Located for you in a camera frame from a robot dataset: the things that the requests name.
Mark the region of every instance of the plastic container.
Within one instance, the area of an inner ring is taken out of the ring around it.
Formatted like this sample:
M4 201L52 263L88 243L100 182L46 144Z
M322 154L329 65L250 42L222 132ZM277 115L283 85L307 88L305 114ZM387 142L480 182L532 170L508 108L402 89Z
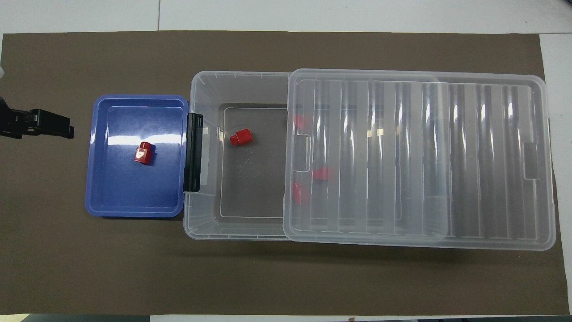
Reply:
M102 217L174 217L183 206L186 118L181 96L106 95L93 108L85 207ZM146 141L150 165L135 162Z
M200 191L185 192L196 239L286 239L282 228L289 73L201 72L190 110L203 115ZM248 128L253 142L229 138Z
M294 241L554 244L538 77L299 69L288 120L284 231Z

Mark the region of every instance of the white table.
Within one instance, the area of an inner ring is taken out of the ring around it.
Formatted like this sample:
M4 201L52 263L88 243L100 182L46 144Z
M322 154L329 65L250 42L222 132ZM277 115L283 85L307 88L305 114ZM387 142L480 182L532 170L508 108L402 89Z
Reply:
M566 166L567 161L572 160L572 132L567 131L572 124L572 5L567 1L0 0L0 40L3 33L135 30L541 34L554 173L561 196L558 206L568 298L572 299L572 199L569 198L572 171ZM283 316L272 320L340 321L347 318ZM269 317L154 316L152 320L252 322L267 321Z

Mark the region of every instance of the blue tray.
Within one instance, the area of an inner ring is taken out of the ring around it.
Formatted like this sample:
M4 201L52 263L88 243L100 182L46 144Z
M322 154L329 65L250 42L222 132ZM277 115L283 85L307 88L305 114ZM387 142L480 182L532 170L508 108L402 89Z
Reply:
M172 95L105 95L93 107L85 207L94 216L169 218L184 203L189 104ZM142 141L151 165L135 162Z

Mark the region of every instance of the black latch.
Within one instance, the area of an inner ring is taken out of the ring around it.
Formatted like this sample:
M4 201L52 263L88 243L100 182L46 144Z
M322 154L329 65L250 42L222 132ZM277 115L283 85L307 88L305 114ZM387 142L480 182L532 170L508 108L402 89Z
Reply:
M189 113L183 191L197 192L201 184L202 115Z
M43 109L29 112L11 109L0 96L0 135L21 139L22 135L54 135L73 139L70 119Z

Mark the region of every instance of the red block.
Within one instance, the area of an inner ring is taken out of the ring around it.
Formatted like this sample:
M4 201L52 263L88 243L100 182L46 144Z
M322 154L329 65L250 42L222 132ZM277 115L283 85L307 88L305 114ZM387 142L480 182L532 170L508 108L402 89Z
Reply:
M231 143L233 146L242 146L243 144L247 144L252 142L252 134L250 133L249 129L241 129L240 131L236 132L233 136L231 136Z
M135 158L133 158L133 160L143 164L151 164L151 159L153 158L152 147L149 142L141 142L139 147L135 150Z
M296 114L294 117L294 126L302 131L304 129L304 116Z
M292 196L298 205L302 202L302 188L297 182L292 185Z
M327 181L329 176L328 168L319 168L312 171L312 178L314 180Z

